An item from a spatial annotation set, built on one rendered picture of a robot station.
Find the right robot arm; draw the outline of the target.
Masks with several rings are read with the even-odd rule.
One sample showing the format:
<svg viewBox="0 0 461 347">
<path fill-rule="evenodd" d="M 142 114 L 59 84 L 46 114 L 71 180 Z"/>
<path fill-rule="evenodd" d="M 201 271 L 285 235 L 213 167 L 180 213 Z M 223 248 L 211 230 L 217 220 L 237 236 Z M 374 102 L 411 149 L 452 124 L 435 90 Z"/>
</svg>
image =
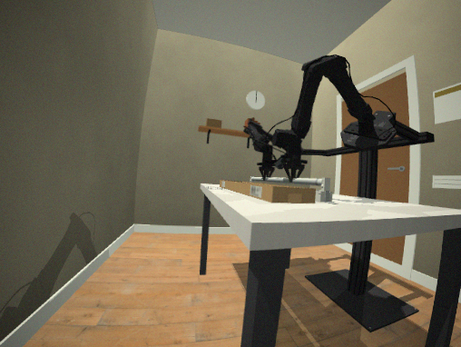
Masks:
<svg viewBox="0 0 461 347">
<path fill-rule="evenodd" d="M 254 123 L 255 122 L 249 121 L 248 122 L 248 127 L 245 128 L 243 130 L 243 132 L 246 133 L 246 134 L 249 134 L 250 137 L 255 136 L 253 139 L 255 139 L 255 140 L 258 139 L 258 141 L 261 141 L 261 143 L 260 143 L 260 142 L 255 141 L 255 140 L 252 139 L 252 142 L 253 142 L 252 145 L 254 146 L 255 151 L 271 155 L 271 153 L 273 153 L 273 148 L 272 148 L 273 145 L 269 144 L 268 147 L 269 147 L 270 150 L 268 150 L 267 145 L 262 144 L 262 142 L 266 143 L 266 141 L 267 141 L 267 144 L 268 144 L 271 141 L 273 134 L 270 134 L 270 133 L 264 131 L 260 124 L 257 124 L 257 123 L 254 124 Z M 260 130 L 260 132 L 259 132 L 259 130 Z M 267 135 L 267 137 L 266 137 L 266 135 Z M 265 137 L 266 137 L 266 139 L 265 139 Z M 265 141 L 263 141 L 263 140 L 265 140 Z"/>
</svg>

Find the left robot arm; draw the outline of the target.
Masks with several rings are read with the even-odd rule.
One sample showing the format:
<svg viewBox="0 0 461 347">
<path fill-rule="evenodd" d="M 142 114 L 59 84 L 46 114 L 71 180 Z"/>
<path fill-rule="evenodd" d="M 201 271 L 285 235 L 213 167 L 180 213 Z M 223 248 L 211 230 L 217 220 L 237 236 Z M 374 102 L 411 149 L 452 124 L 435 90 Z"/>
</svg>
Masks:
<svg viewBox="0 0 461 347">
<path fill-rule="evenodd" d="M 359 128 L 358 124 L 351 123 L 344 129 L 344 132 L 386 141 L 392 134 L 392 130 L 374 126 L 376 117 L 372 114 L 370 105 L 364 101 L 352 83 L 348 75 L 345 58 L 342 56 L 329 56 L 312 63 L 313 61 L 305 63 L 301 68 L 304 71 L 304 82 L 301 87 L 297 112 L 295 111 L 296 114 L 294 113 L 295 116 L 293 115 L 292 117 L 291 129 L 276 129 L 272 136 L 272 145 L 301 148 L 301 139 L 305 139 L 311 125 L 311 112 L 323 75 L 337 88 L 347 104 L 350 115 L 358 119 Z M 314 65 L 306 69 L 309 63 Z"/>
</svg>

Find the white long tube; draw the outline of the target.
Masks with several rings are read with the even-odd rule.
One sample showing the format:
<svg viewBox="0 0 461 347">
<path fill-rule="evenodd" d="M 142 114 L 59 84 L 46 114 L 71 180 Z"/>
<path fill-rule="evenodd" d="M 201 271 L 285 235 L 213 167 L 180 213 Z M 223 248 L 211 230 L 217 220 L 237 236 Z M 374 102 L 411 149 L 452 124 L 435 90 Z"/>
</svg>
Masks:
<svg viewBox="0 0 461 347">
<path fill-rule="evenodd" d="M 289 178 L 275 178 L 275 177 L 266 177 L 263 181 L 262 177 L 251 177 L 252 181 L 257 182 L 269 182 L 269 183 L 291 183 Z M 305 184 L 305 185 L 322 185 L 322 179 L 311 179 L 311 178 L 293 178 L 293 184 Z"/>
</svg>

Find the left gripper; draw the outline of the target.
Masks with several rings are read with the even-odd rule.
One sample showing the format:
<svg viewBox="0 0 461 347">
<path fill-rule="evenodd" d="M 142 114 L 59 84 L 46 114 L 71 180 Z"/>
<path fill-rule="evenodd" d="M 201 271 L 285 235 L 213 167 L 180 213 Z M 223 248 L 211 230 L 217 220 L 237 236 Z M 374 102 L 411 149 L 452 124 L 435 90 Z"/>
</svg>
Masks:
<svg viewBox="0 0 461 347">
<path fill-rule="evenodd" d="M 283 164 L 283 168 L 289 178 L 289 181 L 292 183 L 293 177 L 294 178 L 299 178 L 300 174 L 305 168 L 305 164 L 308 163 L 306 160 L 300 160 L 301 157 L 301 148 L 297 149 L 297 147 L 289 147 L 288 148 L 288 155 L 281 155 L 280 158 L 287 158 L 287 159 L 281 159 Z M 279 158 L 279 159 L 280 159 Z M 295 158 L 295 159 L 294 159 Z M 279 160 L 278 159 L 278 160 Z M 277 160 L 277 161 L 278 161 Z M 294 164 L 294 165 L 293 165 Z M 296 165 L 299 164 L 299 165 Z M 291 176 L 289 175 L 289 169 L 291 169 Z M 299 170 L 297 177 L 296 177 L 296 171 Z"/>
</svg>

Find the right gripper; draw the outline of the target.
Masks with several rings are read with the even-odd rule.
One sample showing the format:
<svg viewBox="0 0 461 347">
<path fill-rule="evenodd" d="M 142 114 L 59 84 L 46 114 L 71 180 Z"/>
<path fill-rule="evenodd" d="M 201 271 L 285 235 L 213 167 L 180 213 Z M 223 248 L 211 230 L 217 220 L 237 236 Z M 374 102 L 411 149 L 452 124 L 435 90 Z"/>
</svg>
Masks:
<svg viewBox="0 0 461 347">
<path fill-rule="evenodd" d="M 271 177 L 272 173 L 275 170 L 275 167 L 273 167 L 275 163 L 276 163 L 275 160 L 272 160 L 272 154 L 262 155 L 262 163 L 257 163 L 257 165 L 262 165 L 261 167 L 259 167 L 259 169 L 260 169 L 260 173 L 262 175 L 263 181 L 265 181 L 266 175 L 267 177 Z M 263 175 L 263 171 L 264 171 L 264 175 Z"/>
</svg>

